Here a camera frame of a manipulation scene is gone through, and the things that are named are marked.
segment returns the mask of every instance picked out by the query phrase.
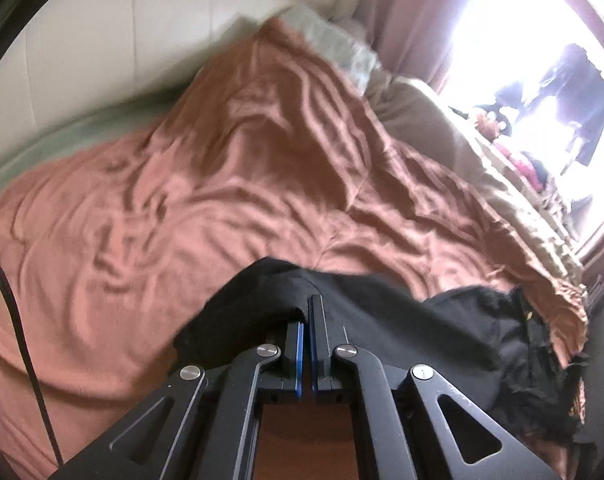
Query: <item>curtain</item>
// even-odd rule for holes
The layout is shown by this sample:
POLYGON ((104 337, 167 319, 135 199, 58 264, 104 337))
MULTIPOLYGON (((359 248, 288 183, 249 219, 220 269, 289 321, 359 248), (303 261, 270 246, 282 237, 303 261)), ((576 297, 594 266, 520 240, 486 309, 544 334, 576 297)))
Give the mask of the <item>curtain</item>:
POLYGON ((373 0, 368 28, 384 68, 422 79, 440 92, 451 63, 453 33, 470 1, 373 0))
POLYGON ((578 250, 578 259, 584 265, 584 282, 593 283, 598 275, 604 277, 604 222, 578 250))

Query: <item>round metal pin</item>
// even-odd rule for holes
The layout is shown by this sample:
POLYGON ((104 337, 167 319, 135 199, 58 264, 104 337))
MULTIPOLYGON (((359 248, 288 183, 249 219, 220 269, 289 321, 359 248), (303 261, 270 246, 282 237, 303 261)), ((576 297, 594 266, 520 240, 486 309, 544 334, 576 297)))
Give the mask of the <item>round metal pin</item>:
POLYGON ((340 357, 344 357, 344 359, 350 359, 357 355, 357 348, 353 345, 339 345, 335 349, 335 353, 340 357))
POLYGON ((202 371, 194 365, 185 366, 179 371, 179 376, 185 381, 192 381, 202 375, 202 371))
POLYGON ((260 357, 271 357, 279 351, 275 345, 271 343, 264 343, 258 346, 258 356, 260 357))
POLYGON ((428 381, 433 376, 433 368, 428 365, 415 365, 413 375, 420 381, 428 381))

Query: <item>pink blanket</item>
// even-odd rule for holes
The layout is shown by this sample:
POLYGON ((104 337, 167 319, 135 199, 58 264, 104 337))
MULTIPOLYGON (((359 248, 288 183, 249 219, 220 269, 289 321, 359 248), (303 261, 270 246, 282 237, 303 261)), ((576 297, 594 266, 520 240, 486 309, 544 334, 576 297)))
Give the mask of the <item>pink blanket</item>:
MULTIPOLYGON (((520 283, 562 362, 586 337, 579 291, 273 19, 159 125, 0 195, 0 262, 66 459, 165 378, 175 333, 266 255, 383 273, 416 298, 520 283)), ((23 478, 54 469, 1 297, 0 448, 23 478)))

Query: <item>pink curtain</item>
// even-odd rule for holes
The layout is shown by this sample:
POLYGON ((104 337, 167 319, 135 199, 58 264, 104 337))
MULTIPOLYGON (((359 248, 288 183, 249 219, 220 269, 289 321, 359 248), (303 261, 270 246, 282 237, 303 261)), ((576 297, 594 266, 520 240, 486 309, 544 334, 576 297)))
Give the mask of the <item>pink curtain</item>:
POLYGON ((453 33, 470 1, 374 0, 369 32, 384 68, 422 79, 441 91, 453 33))

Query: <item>triangular cutout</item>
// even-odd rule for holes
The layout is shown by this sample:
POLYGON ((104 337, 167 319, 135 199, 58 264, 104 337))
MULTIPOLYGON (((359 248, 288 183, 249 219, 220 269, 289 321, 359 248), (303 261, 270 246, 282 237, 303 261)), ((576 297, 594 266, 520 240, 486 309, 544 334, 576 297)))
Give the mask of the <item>triangular cutout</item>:
POLYGON ((144 465, 151 456, 173 404, 171 397, 158 400, 111 443, 111 449, 137 464, 144 465))
POLYGON ((498 452, 501 442, 457 402, 447 395, 437 397, 464 462, 474 464, 498 452))

